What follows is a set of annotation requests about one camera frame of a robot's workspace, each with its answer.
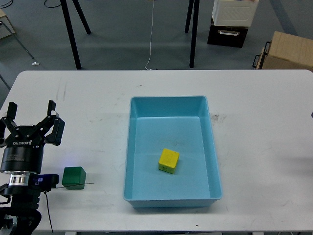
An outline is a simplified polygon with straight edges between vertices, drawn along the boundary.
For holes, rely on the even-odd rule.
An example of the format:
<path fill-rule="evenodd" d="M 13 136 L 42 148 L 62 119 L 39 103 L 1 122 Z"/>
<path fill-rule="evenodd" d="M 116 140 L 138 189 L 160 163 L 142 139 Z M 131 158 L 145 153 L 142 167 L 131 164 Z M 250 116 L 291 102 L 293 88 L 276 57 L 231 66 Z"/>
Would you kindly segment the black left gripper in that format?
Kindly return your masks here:
<path fill-rule="evenodd" d="M 59 146 L 65 122 L 56 112 L 56 103 L 48 102 L 47 116 L 37 125 L 19 126 L 14 122 L 17 104 L 9 102 L 5 116 L 0 119 L 0 146 L 4 153 L 0 171 L 41 173 L 44 144 Z M 4 138 L 5 129 L 10 131 Z"/>

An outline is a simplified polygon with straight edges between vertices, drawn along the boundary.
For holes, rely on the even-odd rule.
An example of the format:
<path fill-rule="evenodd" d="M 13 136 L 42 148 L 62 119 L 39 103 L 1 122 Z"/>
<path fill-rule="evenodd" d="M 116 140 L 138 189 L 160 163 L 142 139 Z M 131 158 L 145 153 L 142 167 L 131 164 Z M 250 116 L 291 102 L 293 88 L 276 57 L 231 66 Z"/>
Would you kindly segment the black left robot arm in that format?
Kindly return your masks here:
<path fill-rule="evenodd" d="M 0 187 L 6 198 L 0 204 L 0 233 L 30 235 L 39 225 L 41 193 L 46 194 L 59 183 L 57 174 L 41 174 L 44 146 L 59 146 L 65 122 L 49 101 L 47 116 L 36 125 L 18 126 L 14 120 L 17 104 L 10 102 L 0 120 L 0 146 L 4 148 L 1 173 L 9 174 L 9 182 Z"/>

